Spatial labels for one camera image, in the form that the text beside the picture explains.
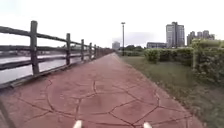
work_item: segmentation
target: green lawn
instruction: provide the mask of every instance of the green lawn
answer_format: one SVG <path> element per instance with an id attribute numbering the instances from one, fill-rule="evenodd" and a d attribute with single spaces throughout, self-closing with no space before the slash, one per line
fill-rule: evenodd
<path id="1" fill-rule="evenodd" d="M 224 88 L 197 80 L 190 67 L 174 62 L 149 63 L 144 57 L 122 57 L 156 82 L 208 128 L 224 128 Z"/>

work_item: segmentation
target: walkway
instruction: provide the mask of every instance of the walkway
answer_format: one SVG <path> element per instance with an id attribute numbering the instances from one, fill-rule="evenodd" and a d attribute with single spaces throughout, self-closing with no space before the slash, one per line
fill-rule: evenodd
<path id="1" fill-rule="evenodd" d="M 110 54 L 0 94 L 1 128 L 202 128 L 178 102 Z"/>

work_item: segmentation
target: river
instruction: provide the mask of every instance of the river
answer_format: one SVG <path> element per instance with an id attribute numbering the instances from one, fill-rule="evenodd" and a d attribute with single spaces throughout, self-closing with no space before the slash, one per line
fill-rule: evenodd
<path id="1" fill-rule="evenodd" d="M 38 58 L 48 58 L 48 57 L 60 57 L 65 55 L 41 55 Z M 17 62 L 30 60 L 30 57 L 10 57 L 10 58 L 0 58 L 0 64 L 8 63 L 8 62 Z M 71 63 L 75 63 L 81 61 L 81 58 L 72 58 Z M 56 67 L 60 67 L 66 64 L 66 60 L 53 60 L 48 62 L 39 63 L 40 72 L 46 71 L 49 69 L 53 69 Z M 22 78 L 28 75 L 32 75 L 32 66 L 23 66 L 14 69 L 7 69 L 0 71 L 0 84 L 6 83 L 18 78 Z"/>

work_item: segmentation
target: sky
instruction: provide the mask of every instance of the sky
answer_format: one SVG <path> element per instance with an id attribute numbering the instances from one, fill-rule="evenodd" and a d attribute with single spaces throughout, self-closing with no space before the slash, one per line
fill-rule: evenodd
<path id="1" fill-rule="evenodd" d="M 224 39 L 221 0 L 0 0 L 0 26 L 29 31 L 38 21 L 38 33 L 66 37 L 86 44 L 111 47 L 121 41 L 125 22 L 125 45 L 146 46 L 165 42 L 166 25 L 173 21 L 190 31 L 209 30 Z M 29 45 L 29 38 L 0 34 L 0 45 Z M 59 46 L 63 42 L 38 39 L 38 45 Z"/>

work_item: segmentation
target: fence rail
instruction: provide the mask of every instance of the fence rail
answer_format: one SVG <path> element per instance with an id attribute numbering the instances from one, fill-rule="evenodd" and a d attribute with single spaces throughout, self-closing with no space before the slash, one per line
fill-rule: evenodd
<path id="1" fill-rule="evenodd" d="M 27 51 L 30 55 L 30 60 L 19 61 L 19 62 L 8 62 L 4 64 L 0 64 L 0 71 L 6 69 L 13 69 L 17 67 L 22 67 L 26 65 L 32 65 L 33 76 L 40 74 L 39 63 L 52 61 L 57 59 L 65 59 L 66 65 L 71 65 L 71 58 L 81 58 L 81 61 L 84 60 L 84 56 L 89 56 L 89 59 L 100 57 L 102 55 L 111 53 L 110 49 L 103 49 L 97 47 L 96 45 L 92 46 L 92 43 L 89 45 L 84 44 L 84 39 L 81 40 L 81 43 L 71 41 L 70 33 L 66 34 L 66 39 L 40 34 L 37 33 L 37 21 L 31 21 L 30 31 L 18 30 L 9 27 L 0 26 L 0 33 L 5 34 L 14 34 L 20 36 L 28 36 L 30 37 L 30 46 L 11 46 L 11 45 L 0 45 L 0 51 Z M 49 46 L 38 46 L 37 38 L 44 38 L 54 41 L 61 41 L 65 43 L 65 47 L 49 47 Z M 41 51 L 57 51 L 61 53 L 65 53 L 65 57 L 48 57 L 48 58 L 38 58 L 39 52 Z"/>

